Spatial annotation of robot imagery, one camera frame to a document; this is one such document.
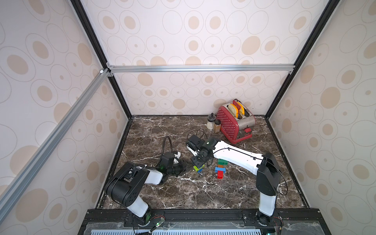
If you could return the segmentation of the lime green 2x4 lego brick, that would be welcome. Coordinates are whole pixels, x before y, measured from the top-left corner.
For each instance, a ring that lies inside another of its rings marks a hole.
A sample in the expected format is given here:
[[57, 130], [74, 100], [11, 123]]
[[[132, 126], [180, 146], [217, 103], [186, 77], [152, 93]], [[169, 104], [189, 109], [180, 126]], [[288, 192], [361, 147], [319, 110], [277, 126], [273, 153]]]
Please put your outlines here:
[[194, 168], [195, 171], [199, 172], [199, 171], [201, 171], [204, 167], [205, 167], [205, 165], [203, 165], [203, 166], [201, 166], [201, 167], [197, 167], [197, 166], [194, 165], [193, 168]]

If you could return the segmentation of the light blue 2x4 lego brick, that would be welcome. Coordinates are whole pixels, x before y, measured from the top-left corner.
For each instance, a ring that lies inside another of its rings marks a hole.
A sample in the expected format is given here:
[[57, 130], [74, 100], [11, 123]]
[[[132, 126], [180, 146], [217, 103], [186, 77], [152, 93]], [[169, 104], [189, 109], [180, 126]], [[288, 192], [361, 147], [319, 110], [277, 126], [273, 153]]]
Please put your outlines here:
[[219, 171], [222, 171], [223, 173], [225, 173], [226, 169], [222, 167], [215, 167], [215, 172], [219, 172]]

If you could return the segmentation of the red 2x2 lego brick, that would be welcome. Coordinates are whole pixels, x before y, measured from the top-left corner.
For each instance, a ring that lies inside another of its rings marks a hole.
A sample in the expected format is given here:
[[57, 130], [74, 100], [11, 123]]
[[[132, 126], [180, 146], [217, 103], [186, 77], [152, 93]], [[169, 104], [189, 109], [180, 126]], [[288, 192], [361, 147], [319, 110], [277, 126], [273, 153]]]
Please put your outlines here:
[[223, 179], [223, 177], [224, 177], [223, 171], [218, 171], [217, 172], [217, 179]]

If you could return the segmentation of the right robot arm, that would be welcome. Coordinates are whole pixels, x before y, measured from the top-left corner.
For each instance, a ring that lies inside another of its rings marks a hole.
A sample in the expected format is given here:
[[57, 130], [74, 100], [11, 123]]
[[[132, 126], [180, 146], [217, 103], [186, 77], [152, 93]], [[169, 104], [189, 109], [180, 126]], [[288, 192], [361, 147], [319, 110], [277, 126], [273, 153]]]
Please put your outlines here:
[[209, 137], [203, 140], [192, 135], [186, 142], [188, 150], [193, 154], [191, 161], [200, 168], [212, 158], [225, 160], [240, 166], [256, 176], [256, 188], [259, 191], [259, 206], [256, 214], [257, 221], [262, 226], [268, 226], [275, 212], [278, 187], [283, 175], [273, 154], [255, 154], [234, 147], [218, 138]]

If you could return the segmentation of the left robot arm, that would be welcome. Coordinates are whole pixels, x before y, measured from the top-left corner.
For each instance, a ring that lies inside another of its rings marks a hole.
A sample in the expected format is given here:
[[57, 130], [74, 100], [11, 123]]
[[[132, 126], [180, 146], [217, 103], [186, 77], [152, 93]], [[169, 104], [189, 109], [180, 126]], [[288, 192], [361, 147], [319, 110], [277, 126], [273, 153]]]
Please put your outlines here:
[[180, 160], [180, 152], [163, 154], [154, 167], [125, 163], [104, 187], [106, 194], [116, 203], [127, 208], [142, 224], [152, 218], [149, 205], [139, 196], [145, 184], [161, 185], [169, 177], [180, 176], [189, 165]]

